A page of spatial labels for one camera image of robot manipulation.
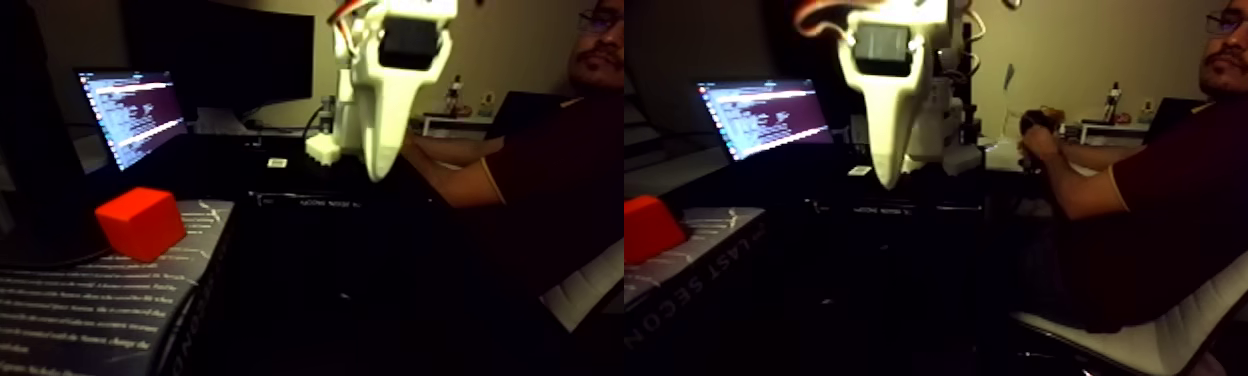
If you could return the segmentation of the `person's right hand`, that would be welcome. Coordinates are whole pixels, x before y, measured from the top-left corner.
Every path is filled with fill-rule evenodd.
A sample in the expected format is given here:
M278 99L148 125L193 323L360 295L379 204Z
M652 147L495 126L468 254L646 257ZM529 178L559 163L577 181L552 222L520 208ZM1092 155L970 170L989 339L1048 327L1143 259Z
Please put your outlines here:
M1020 117L1020 150L1027 164L1063 162L1055 130L1058 121L1042 110L1027 110Z

